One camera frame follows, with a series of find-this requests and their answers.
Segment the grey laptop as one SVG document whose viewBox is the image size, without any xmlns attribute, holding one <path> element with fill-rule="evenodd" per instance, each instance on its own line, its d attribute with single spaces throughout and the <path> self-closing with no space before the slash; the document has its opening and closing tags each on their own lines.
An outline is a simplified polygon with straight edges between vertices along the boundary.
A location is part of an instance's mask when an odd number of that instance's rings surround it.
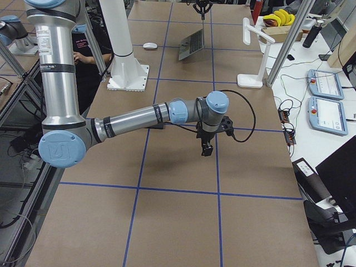
<svg viewBox="0 0 356 267">
<path fill-rule="evenodd" d="M 184 38 L 179 46 L 179 61 L 182 61 L 194 53 L 204 48 L 204 29 L 200 29 L 195 33 Z"/>
</svg>

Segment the black mouse pad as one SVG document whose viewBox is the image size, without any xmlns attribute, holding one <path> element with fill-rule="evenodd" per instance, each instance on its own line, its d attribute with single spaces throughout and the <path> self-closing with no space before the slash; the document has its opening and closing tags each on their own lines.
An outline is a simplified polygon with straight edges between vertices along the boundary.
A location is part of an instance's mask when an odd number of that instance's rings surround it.
<svg viewBox="0 0 356 267">
<path fill-rule="evenodd" d="M 156 130 L 163 130 L 165 127 L 164 123 L 158 123 L 155 125 L 147 126 L 146 129 L 156 129 Z"/>
</svg>

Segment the white computer mouse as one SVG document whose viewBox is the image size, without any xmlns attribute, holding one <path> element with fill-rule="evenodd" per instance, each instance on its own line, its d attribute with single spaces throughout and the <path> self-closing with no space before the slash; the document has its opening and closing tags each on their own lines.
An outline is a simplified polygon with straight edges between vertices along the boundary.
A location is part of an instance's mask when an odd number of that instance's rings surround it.
<svg viewBox="0 0 356 267">
<path fill-rule="evenodd" d="M 158 45 L 156 43 L 146 42 L 142 45 L 142 47 L 145 50 L 156 50 L 158 48 Z"/>
</svg>

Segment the white desk lamp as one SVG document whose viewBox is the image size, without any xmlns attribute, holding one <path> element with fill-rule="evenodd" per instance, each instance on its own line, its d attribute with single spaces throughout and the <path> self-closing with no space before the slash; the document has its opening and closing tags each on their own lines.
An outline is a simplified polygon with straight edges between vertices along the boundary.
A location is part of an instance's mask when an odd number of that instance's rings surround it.
<svg viewBox="0 0 356 267">
<path fill-rule="evenodd" d="M 266 46 L 261 58 L 261 54 L 248 54 L 243 57 L 243 65 L 247 65 L 247 70 L 249 72 L 238 73 L 236 76 L 236 81 L 239 87 L 243 88 L 261 88 L 263 86 L 263 78 L 265 75 L 265 68 L 267 60 L 269 57 L 270 46 L 275 43 L 275 39 L 262 32 L 259 29 L 256 29 L 250 24 L 250 20 L 247 17 L 243 18 L 243 42 L 245 45 L 251 43 L 250 33 L 253 32 L 257 36 L 260 36 L 266 40 Z"/>
</svg>

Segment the yellow bananas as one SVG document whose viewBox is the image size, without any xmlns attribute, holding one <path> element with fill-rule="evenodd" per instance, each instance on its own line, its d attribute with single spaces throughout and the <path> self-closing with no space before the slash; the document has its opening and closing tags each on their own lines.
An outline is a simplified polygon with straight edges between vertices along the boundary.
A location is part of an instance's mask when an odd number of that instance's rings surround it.
<svg viewBox="0 0 356 267">
<path fill-rule="evenodd" d="M 290 26 L 294 21 L 295 16 L 283 9 L 279 9 L 263 17 L 263 22 L 267 27 Z"/>
</svg>

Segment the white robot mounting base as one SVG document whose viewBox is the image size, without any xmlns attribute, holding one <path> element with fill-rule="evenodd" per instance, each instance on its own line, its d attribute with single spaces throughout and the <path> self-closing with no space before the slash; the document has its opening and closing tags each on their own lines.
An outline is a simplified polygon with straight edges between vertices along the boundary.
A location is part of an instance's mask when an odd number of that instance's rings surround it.
<svg viewBox="0 0 356 267">
<path fill-rule="evenodd" d="M 144 91 L 150 67 L 135 58 L 124 1 L 104 0 L 100 6 L 113 51 L 109 90 Z"/>
</svg>

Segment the black bottle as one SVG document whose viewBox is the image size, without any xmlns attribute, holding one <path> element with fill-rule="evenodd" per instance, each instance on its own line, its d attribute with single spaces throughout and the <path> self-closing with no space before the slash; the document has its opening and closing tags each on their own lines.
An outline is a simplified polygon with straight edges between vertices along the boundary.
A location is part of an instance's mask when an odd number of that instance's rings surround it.
<svg viewBox="0 0 356 267">
<path fill-rule="evenodd" d="M 322 30 L 323 23 L 324 23 L 324 21 L 322 19 L 316 20 L 316 22 L 312 26 L 311 30 L 309 31 L 307 37 L 305 38 L 305 40 L 303 42 L 303 47 L 310 48 L 310 46 L 314 42 L 315 38 L 317 37 L 319 32 Z"/>
</svg>

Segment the lower teach pendant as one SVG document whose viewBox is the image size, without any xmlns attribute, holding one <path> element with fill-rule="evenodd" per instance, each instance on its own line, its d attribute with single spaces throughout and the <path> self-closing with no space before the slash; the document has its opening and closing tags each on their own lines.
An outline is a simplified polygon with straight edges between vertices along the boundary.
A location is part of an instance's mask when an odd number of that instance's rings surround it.
<svg viewBox="0 0 356 267">
<path fill-rule="evenodd" d="M 342 102 L 312 96 L 308 103 L 309 122 L 313 129 L 346 136 L 347 121 Z"/>
</svg>

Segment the teach pendant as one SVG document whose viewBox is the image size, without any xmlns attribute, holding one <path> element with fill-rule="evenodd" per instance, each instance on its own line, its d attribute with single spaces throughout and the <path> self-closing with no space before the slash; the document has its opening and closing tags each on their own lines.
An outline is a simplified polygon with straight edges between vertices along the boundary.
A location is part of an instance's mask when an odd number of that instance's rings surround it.
<svg viewBox="0 0 356 267">
<path fill-rule="evenodd" d="M 346 136 L 347 121 L 342 102 L 312 96 L 308 103 L 309 122 L 313 129 Z"/>
<path fill-rule="evenodd" d="M 344 93 L 338 74 L 310 69 L 307 74 L 308 89 L 313 96 L 343 100 Z"/>
</svg>

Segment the person in black shirt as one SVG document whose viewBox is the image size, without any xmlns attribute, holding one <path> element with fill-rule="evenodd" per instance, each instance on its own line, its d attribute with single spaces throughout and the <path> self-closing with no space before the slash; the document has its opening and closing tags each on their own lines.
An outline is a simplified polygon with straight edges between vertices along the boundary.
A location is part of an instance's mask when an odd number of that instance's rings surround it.
<svg viewBox="0 0 356 267">
<path fill-rule="evenodd" d="M 91 24 L 102 58 L 108 64 L 111 59 L 111 44 L 108 35 L 97 22 L 92 20 Z M 82 114 L 90 107 L 102 78 L 85 34 L 73 33 L 72 46 L 76 66 L 78 106 L 80 114 Z"/>
</svg>

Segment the upper teach pendant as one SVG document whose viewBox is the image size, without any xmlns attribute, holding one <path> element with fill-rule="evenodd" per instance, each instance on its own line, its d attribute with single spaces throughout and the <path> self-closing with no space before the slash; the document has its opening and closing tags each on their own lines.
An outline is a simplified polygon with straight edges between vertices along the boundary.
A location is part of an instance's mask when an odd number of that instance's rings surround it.
<svg viewBox="0 0 356 267">
<path fill-rule="evenodd" d="M 307 74 L 308 89 L 313 96 L 343 100 L 344 93 L 338 74 L 310 69 Z"/>
</svg>

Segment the black monitor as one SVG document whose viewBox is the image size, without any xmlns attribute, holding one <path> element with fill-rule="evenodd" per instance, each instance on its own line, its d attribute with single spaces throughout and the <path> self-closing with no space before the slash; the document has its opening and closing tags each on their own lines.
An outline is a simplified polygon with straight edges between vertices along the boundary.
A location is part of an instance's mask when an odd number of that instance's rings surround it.
<svg viewBox="0 0 356 267">
<path fill-rule="evenodd" d="M 349 219 L 355 218 L 355 137 L 316 167 L 323 184 Z"/>
</svg>

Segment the aluminium frame post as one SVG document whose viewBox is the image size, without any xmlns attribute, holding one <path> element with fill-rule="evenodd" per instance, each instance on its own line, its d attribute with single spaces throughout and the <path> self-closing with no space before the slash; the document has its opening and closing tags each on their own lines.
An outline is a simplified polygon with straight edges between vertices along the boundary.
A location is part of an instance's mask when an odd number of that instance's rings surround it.
<svg viewBox="0 0 356 267">
<path fill-rule="evenodd" d="M 296 40 L 296 37 L 301 29 L 301 26 L 306 19 L 307 15 L 310 13 L 311 8 L 313 7 L 315 3 L 315 0 L 307 0 L 307 1 L 302 1 L 300 8 L 298 9 L 298 12 L 296 14 L 296 19 L 291 26 L 289 33 L 287 35 L 286 40 L 284 41 L 277 58 L 272 66 L 272 69 L 268 75 L 268 78 L 266 80 L 266 85 L 268 87 L 272 87 L 273 83 L 275 82 L 277 75 L 279 74 L 283 63 L 289 54 L 293 43 Z"/>
</svg>

